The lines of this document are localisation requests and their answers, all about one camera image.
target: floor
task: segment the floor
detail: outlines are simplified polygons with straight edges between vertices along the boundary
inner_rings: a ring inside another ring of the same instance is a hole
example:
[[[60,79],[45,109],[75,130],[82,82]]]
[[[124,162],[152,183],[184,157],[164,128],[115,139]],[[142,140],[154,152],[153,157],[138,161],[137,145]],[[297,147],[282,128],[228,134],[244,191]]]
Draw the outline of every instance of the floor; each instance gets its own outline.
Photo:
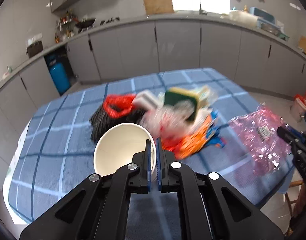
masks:
[[[81,85],[80,83],[75,84],[69,91],[73,93],[82,89],[92,87],[92,85]],[[252,93],[253,96],[259,103],[265,103],[274,113],[282,116],[289,125],[297,130],[306,130],[306,124],[304,121],[297,123],[289,113],[289,107],[292,105],[292,101],[277,98],[273,96]],[[299,173],[296,171],[293,176],[293,181],[301,180]],[[292,188],[288,191],[290,200],[297,198],[299,192],[299,187]],[[271,219],[283,232],[288,229],[288,223],[290,220],[290,215],[288,211],[288,206],[285,201],[284,195],[276,193],[261,209],[261,211]],[[3,201],[3,194],[0,192],[0,218],[5,223],[6,227],[10,232],[19,239],[22,230],[25,228],[24,225],[14,225],[12,219],[5,207]]]

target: blue checkered tablecloth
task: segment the blue checkered tablecloth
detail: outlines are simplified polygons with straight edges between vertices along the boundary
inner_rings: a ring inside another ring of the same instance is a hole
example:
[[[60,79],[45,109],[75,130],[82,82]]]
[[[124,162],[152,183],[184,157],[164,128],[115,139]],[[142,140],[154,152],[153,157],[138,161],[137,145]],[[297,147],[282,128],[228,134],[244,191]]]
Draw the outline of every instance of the blue checkered tablecloth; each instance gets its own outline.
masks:
[[[211,68],[151,74],[111,82],[51,101],[33,116],[9,190],[12,209],[28,223],[34,221],[66,193],[94,173],[90,116],[108,94],[137,93],[144,89],[155,95],[177,86],[193,89],[208,85],[219,98],[218,110],[222,149],[203,148],[184,159],[195,172],[219,172],[253,204],[262,206],[291,171],[291,156],[280,169],[266,176],[253,174],[251,156],[228,120],[258,107],[241,87]],[[126,239],[180,239],[176,193],[159,193],[152,183],[147,195],[132,194]]]

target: kitchen counter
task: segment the kitchen counter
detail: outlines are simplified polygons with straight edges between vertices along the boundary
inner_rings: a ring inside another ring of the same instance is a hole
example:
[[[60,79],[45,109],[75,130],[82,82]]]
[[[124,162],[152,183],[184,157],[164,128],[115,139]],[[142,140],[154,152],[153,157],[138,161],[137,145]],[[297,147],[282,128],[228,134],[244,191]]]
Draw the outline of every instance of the kitchen counter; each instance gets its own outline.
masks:
[[[69,40],[60,42],[58,44],[55,44],[54,46],[51,46],[49,48],[43,49],[42,52],[38,53],[37,55],[35,55],[34,57],[28,59],[27,61],[25,61],[24,63],[22,63],[21,65],[19,65],[18,67],[16,67],[12,73],[10,73],[9,76],[7,76],[4,80],[0,81],[0,89],[9,81],[11,80],[17,73],[21,72],[23,69],[25,69],[26,66],[30,65],[31,63],[33,63],[34,61],[38,60],[41,57],[44,57],[45,55],[51,53],[52,51],[58,49],[59,47],[62,47],[64,45],[66,45],[68,42],[76,40],[80,37],[89,35],[91,33],[96,33],[100,30],[105,30],[108,28],[113,28],[115,26],[119,26],[119,25],[127,25],[127,24],[131,24],[131,23],[139,23],[139,22],[145,22],[145,21],[154,21],[154,20],[199,20],[199,21],[205,21],[205,22],[214,22],[214,23],[219,23],[219,24],[223,24],[223,25],[230,25],[230,26],[235,26],[237,28],[242,28],[242,29],[247,29],[249,31],[258,33],[260,35],[266,36],[274,41],[276,41],[279,44],[282,44],[286,47],[288,47],[289,49],[293,50],[295,53],[297,53],[298,55],[300,55],[303,59],[306,60],[306,55],[304,55],[301,50],[294,48],[293,46],[290,46],[286,41],[266,32],[263,31],[259,28],[252,28],[249,26],[246,26],[242,23],[239,22],[235,22],[230,20],[227,16],[223,16],[223,18],[221,17],[215,17],[215,16],[207,16],[207,15],[198,15],[198,14],[180,14],[180,13],[174,13],[174,14],[160,14],[160,15],[148,15],[148,16],[141,16],[141,17],[135,17],[135,18],[130,18],[130,19],[125,19],[125,20],[121,20],[119,22],[113,22],[110,24],[105,24],[105,25],[101,25],[98,27],[94,27],[90,30],[84,31],[80,34],[76,34],[74,37],[70,38]]]

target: wall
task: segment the wall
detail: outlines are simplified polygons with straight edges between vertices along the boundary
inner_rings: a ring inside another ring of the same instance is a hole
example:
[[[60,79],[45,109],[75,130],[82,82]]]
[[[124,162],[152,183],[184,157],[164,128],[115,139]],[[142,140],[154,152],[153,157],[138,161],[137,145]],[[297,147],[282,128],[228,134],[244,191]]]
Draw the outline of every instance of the wall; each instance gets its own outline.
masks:
[[[97,24],[111,17],[125,19],[145,15],[143,0],[80,0],[72,8],[79,17],[95,17]]]
[[[5,0],[0,7],[0,80],[8,65],[27,60],[26,41],[42,33],[44,47],[55,44],[57,16],[46,7],[50,0]]]
[[[230,0],[231,9],[237,7],[243,9],[244,5],[264,9],[272,14],[275,19],[284,23],[285,33],[290,37],[288,43],[297,48],[301,35],[306,36],[306,12],[299,0]],[[291,7],[293,3],[301,8],[301,11]]]

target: black cabinet handle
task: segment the black cabinet handle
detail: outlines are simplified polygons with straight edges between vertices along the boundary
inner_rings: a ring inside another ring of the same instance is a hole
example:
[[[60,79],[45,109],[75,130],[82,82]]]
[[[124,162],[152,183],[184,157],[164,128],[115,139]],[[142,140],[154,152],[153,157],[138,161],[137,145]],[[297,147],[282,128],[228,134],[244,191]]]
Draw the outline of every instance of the black cabinet handle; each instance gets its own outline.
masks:
[[[25,90],[27,90],[26,85],[24,84],[24,81],[23,81],[23,79],[22,79],[22,78],[21,78],[21,81],[22,81],[22,84],[23,84],[23,86],[24,86]]]
[[[270,50],[268,52],[268,57],[270,57],[270,55],[271,55],[271,49],[272,49],[272,45],[270,45]]]
[[[156,27],[154,26],[155,42],[157,42]]]
[[[93,51],[93,46],[92,46],[91,40],[89,40],[89,46],[90,46],[90,50]]]

